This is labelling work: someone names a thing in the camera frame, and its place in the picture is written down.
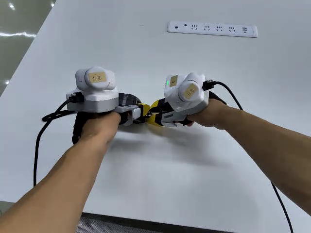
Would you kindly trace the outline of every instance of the power strip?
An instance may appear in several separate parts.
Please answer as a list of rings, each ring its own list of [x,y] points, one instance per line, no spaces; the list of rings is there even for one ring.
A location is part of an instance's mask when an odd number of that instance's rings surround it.
[[[167,31],[170,33],[190,33],[204,35],[226,35],[240,37],[258,37],[256,26],[233,25],[223,23],[194,23],[170,21]]]

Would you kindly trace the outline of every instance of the hand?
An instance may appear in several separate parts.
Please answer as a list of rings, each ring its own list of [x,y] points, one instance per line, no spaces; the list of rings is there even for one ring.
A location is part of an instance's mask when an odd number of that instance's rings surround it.
[[[227,110],[229,109],[230,107],[223,104],[219,100],[209,99],[209,103],[206,109],[199,113],[189,115],[187,118],[206,127],[216,127],[217,129],[223,129],[222,122]]]
[[[88,120],[82,129],[81,139],[97,137],[104,142],[111,141],[118,130],[121,117],[112,112],[96,119]]]

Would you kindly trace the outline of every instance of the white table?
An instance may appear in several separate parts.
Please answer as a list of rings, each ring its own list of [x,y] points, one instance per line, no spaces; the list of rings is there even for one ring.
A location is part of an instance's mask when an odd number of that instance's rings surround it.
[[[310,10],[303,0],[58,0],[0,98],[0,200],[31,189],[40,118],[74,88],[75,71],[93,65],[114,71],[120,91],[150,104],[163,97],[166,75],[202,72],[227,83],[245,110],[310,135]],[[167,33],[170,20],[254,24],[259,37]],[[234,105],[220,87],[214,91]],[[44,133],[39,180],[71,146],[73,123],[74,116],[56,120]],[[311,217],[282,197],[295,232],[310,231]],[[255,163],[226,132],[199,126],[120,129],[84,211],[289,232]]]

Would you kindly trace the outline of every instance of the white device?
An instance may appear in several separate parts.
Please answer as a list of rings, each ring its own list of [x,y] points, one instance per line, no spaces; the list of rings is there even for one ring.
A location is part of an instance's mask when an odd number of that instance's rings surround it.
[[[69,103],[67,109],[76,112],[103,113],[119,105],[119,92],[115,74],[102,67],[80,69],[76,72],[77,88],[66,94],[68,99],[75,92],[81,92],[83,103]]]
[[[258,37],[254,25],[236,25],[224,23],[198,23],[188,21],[170,21],[167,31],[170,33],[189,33],[203,35],[225,35],[237,37]]]
[[[176,121],[184,121],[187,115],[198,113],[208,106],[209,91],[203,90],[205,75],[169,75],[166,78],[164,97],[174,111],[164,113],[161,123],[175,127]]]

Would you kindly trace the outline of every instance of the label sticker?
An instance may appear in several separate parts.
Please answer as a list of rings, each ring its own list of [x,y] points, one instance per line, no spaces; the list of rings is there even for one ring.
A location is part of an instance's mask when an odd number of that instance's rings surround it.
[[[178,75],[171,77],[170,87],[177,85],[177,78],[178,78]]]
[[[89,73],[88,79],[91,83],[100,83],[100,82],[106,82],[107,81],[105,72]]]
[[[186,89],[186,91],[184,92],[184,97],[186,99],[190,99],[197,90],[198,90],[198,87],[194,85],[193,83],[191,83]]]

